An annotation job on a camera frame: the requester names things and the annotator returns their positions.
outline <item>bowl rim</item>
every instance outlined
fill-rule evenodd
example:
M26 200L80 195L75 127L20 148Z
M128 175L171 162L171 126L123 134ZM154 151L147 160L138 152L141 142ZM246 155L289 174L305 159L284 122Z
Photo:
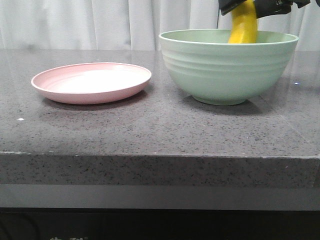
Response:
M260 33L276 33L281 35L286 35L293 37L293 40L289 41L275 41L275 42L258 42L258 43L218 43L218 42L199 42L199 41L185 41L185 40L176 40L164 37L163 35L169 34L169 33L178 33L178 32L196 32L196 31L231 31L230 29L226 28L197 28L197 29L181 29L181 30L172 30L172 31L165 31L158 35L160 39L166 40L166 41L172 41L176 43L186 43L186 44L195 44L195 45L219 45L219 46L261 46L261 45L280 45L280 44L288 44L288 43L294 43L299 40L299 37L293 34L289 33L282 33L278 31L262 31L258 30Z

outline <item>speckled stone surface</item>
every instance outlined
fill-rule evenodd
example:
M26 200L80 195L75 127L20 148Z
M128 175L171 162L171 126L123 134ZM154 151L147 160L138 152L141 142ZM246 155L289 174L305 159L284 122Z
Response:
M156 51L1 50L0 59L2 184L319 186L320 52L296 52L273 88L235 106L178 89ZM30 84L89 62L140 65L152 78L99 105L53 102Z

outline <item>countertop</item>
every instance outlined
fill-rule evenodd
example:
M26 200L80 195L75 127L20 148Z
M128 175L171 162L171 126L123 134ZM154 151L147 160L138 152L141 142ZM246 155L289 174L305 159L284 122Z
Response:
M170 79L159 51L0 50L2 185L320 186L320 52L295 52L261 96L201 103ZM140 93L113 103L43 98L31 78L79 63L152 72Z

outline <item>plate rim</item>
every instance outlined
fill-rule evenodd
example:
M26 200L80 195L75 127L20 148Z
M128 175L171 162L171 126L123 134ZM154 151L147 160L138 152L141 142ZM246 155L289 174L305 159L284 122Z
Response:
M120 88L120 89L116 89L116 90L110 90L110 91L96 91L96 92L59 92L59 91L52 91L52 90L48 90L46 88L42 88L39 87L35 84L35 79L38 78L40 75L46 74L48 72L51 71L55 71L58 69L63 69L63 68L69 68L69 67L76 67L76 66L81 66L81 65L99 65L99 64L105 64L105 65L121 65L121 66L130 66L130 67L135 67L135 68L139 68L142 69L144 71L146 71L148 73L148 77L146 77L145 80L143 80L141 83L130 86L130 87L125 87L125 88ZM139 85L145 84L146 82L148 82L152 77L152 72L143 67L143 66L139 66L139 65L135 65L135 64L131 64L131 63L122 63L122 62L85 62L85 63L76 63L76 64L69 64L69 65L63 65L63 66L57 66L54 68L50 68L47 70L44 70L42 72L39 72L38 74L36 74L35 76L32 77L31 79L31 85L36 88L39 91L43 91L43 92L47 92L47 93L51 93L51 94L60 94L60 95L91 95L91 94L103 94L103 93L113 93L113 92L117 92L117 91L122 91L122 90L126 90L126 89L130 89L130 88L134 88L137 87Z

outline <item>yellow banana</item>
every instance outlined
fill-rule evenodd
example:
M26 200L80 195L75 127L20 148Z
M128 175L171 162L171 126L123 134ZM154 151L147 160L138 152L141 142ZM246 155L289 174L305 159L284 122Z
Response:
M253 0L246 0L231 11L232 29L229 44L253 44L257 39L258 23Z

